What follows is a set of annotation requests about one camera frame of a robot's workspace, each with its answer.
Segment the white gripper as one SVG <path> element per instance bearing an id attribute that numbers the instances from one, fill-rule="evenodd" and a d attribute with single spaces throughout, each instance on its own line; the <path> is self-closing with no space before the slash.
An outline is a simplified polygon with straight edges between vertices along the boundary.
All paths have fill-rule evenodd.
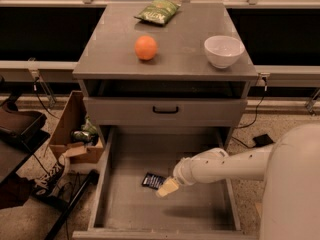
<path id="1" fill-rule="evenodd" d="M 190 157 L 182 158 L 174 167 L 173 177 L 168 177 L 164 183 L 156 191 L 156 196 L 159 198 L 166 197 L 172 192 L 179 189 L 179 184 L 182 186 L 191 186 L 196 183 L 192 174 L 193 159 Z"/>

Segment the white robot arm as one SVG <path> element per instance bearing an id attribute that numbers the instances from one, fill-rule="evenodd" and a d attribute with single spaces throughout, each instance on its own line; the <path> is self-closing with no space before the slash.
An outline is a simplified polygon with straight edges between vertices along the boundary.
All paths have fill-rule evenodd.
<path id="1" fill-rule="evenodd" d="M 228 154 L 213 148 L 181 159 L 157 190 L 224 179 L 264 183 L 259 240 L 320 240 L 320 125 L 305 124 L 272 145 Z"/>

